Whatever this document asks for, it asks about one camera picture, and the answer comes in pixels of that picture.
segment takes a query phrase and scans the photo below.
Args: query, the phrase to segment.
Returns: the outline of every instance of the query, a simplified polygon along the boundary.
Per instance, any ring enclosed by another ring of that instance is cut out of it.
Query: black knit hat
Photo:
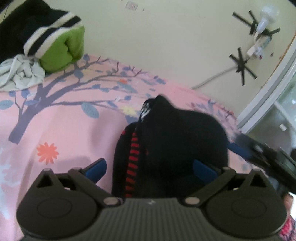
[[[227,136],[215,118],[175,108],[165,97],[147,100],[126,127],[114,155],[117,197],[185,197],[205,183],[194,160],[217,171],[228,164]]]

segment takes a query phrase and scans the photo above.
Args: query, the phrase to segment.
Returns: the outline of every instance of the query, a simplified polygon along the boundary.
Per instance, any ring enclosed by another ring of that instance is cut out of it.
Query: light bulb
[[[276,7],[272,5],[264,6],[260,11],[261,21],[258,24],[256,31],[259,34],[262,33],[268,24],[274,23],[276,21],[278,14],[279,10]]]

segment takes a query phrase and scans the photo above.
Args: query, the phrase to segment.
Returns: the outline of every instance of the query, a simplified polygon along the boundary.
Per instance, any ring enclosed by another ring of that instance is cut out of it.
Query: black cable
[[[3,21],[4,21],[4,19],[5,19],[5,16],[6,16],[6,13],[7,13],[8,8],[9,8],[9,5],[8,5],[7,8],[6,8],[6,11],[5,11],[5,14],[4,14],[4,17],[3,17]]]

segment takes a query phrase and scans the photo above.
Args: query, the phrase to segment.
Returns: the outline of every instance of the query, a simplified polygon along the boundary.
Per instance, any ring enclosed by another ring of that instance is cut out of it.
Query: pink bedsheet
[[[139,117],[143,102],[164,94],[179,108],[209,113],[230,140],[238,132],[233,113],[214,100],[116,61],[85,55],[45,83],[0,93],[0,240],[19,240],[15,212],[44,168],[67,172],[98,158],[107,173],[98,185],[111,191],[115,145],[122,130]],[[237,172],[252,168],[229,153]]]

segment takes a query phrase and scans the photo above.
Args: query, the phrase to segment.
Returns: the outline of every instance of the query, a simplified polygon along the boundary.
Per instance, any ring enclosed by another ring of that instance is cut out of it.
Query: white cloth
[[[0,91],[17,91],[40,84],[45,71],[34,57],[18,54],[0,64]]]

